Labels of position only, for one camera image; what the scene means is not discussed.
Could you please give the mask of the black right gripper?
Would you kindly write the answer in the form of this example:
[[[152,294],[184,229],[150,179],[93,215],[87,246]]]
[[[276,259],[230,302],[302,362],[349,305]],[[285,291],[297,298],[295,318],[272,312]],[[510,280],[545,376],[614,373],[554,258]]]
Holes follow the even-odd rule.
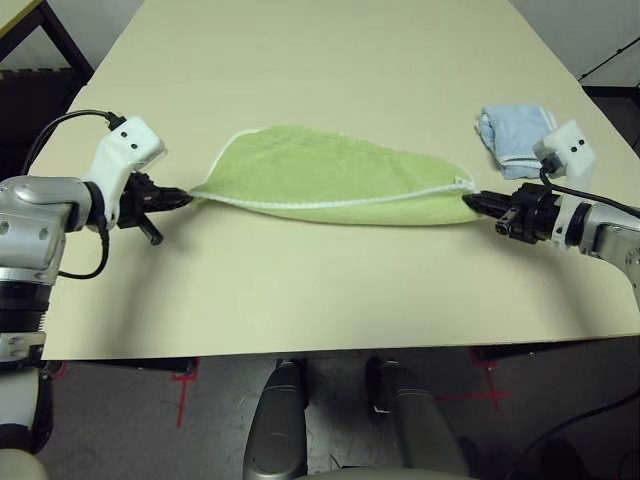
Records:
[[[557,194],[533,183],[524,183],[511,196],[479,192],[462,199],[477,214],[498,219],[498,234],[527,244],[551,238],[560,209]]]

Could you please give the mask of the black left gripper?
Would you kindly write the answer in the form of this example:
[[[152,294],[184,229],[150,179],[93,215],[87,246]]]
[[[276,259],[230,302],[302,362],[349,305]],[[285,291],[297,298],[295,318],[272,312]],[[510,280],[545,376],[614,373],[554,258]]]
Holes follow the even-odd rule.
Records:
[[[146,173],[132,173],[120,198],[117,226],[120,229],[138,228],[151,245],[158,246],[164,237],[147,213],[182,208],[191,202],[191,198],[188,192],[179,188],[156,186]]]

